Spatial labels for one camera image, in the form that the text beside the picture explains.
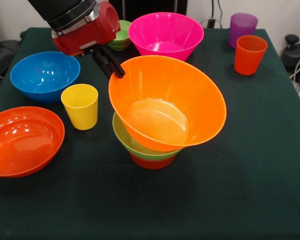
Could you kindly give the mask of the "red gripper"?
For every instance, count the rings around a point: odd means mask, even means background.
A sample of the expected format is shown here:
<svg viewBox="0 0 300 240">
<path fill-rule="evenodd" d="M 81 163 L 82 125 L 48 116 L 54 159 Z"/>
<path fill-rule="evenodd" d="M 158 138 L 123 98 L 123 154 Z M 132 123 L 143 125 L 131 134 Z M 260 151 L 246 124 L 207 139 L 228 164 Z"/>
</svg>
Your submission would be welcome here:
<svg viewBox="0 0 300 240">
<path fill-rule="evenodd" d="M 82 54 L 94 45 L 102 45 L 92 49 L 92 58 L 109 79 L 115 74 L 122 79 L 126 72 L 112 52 L 104 45 L 116 38 L 121 29 L 117 11 L 107 1 L 97 2 L 92 11 L 74 25 L 62 30 L 51 31 L 52 41 L 69 56 Z"/>
</svg>

